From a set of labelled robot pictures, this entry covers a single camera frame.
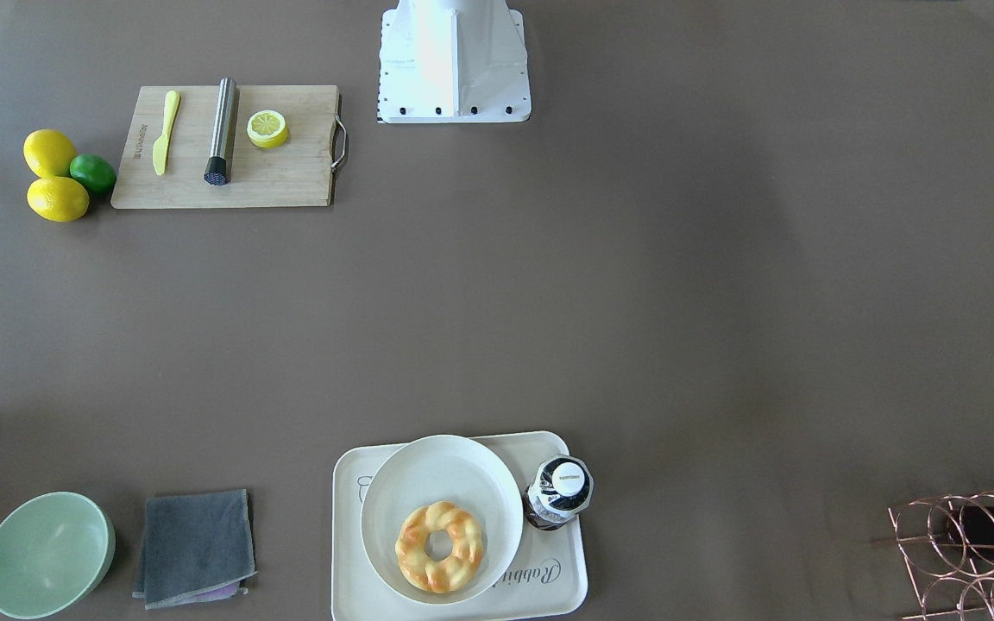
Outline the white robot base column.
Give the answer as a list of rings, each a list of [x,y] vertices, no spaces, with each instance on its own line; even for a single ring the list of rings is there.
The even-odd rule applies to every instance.
[[[505,1],[399,1],[382,13],[379,58],[378,122],[532,116],[524,19]]]

